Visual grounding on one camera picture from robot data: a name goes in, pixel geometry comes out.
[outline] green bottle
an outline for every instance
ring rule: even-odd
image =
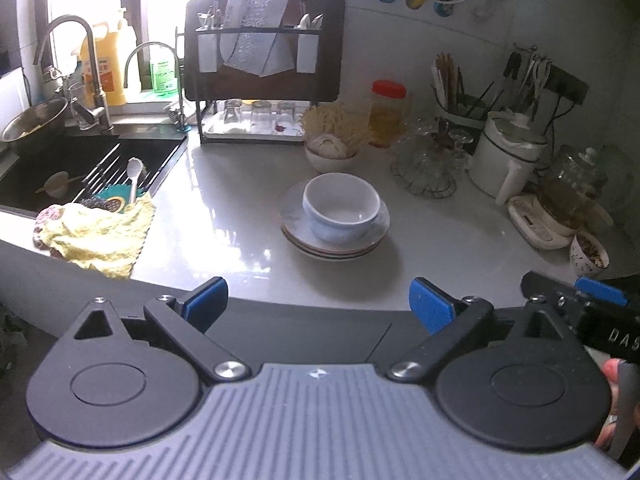
[[[175,58],[158,52],[151,59],[151,84],[159,97],[178,93],[178,79],[175,76]]]

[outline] white countertop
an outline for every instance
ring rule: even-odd
[[[537,251],[504,208],[468,177],[451,198],[406,192],[388,169],[388,153],[367,148],[353,173],[369,180],[391,214],[387,239],[352,262],[301,254],[280,232],[280,199],[315,171],[300,146],[190,146],[154,197],[156,216],[132,278],[192,289],[222,276],[232,297],[271,303],[407,310],[409,284],[423,276],[453,297],[475,295],[495,306],[523,303],[522,275],[537,270],[572,283],[568,249]],[[33,220],[0,212],[0,238],[34,250]],[[631,244],[613,232],[599,239],[610,254],[601,277],[640,266]]]

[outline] red lid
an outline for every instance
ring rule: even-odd
[[[406,88],[400,83],[389,81],[388,79],[378,79],[371,85],[371,91],[374,94],[392,99],[404,99],[406,97]]]

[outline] hand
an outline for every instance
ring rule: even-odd
[[[609,359],[602,365],[602,373],[604,373],[611,386],[611,415],[617,415],[618,410],[618,365],[620,364],[620,361],[622,361],[622,359]],[[636,422],[636,426],[640,428],[640,404],[638,404],[634,409],[634,420]],[[604,426],[595,442],[595,445],[601,449],[609,447],[613,440],[614,431],[616,431],[615,422]]]

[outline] metal bowl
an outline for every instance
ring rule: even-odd
[[[7,125],[0,141],[7,142],[16,155],[36,155],[64,132],[67,106],[66,99],[55,98],[28,108]]]

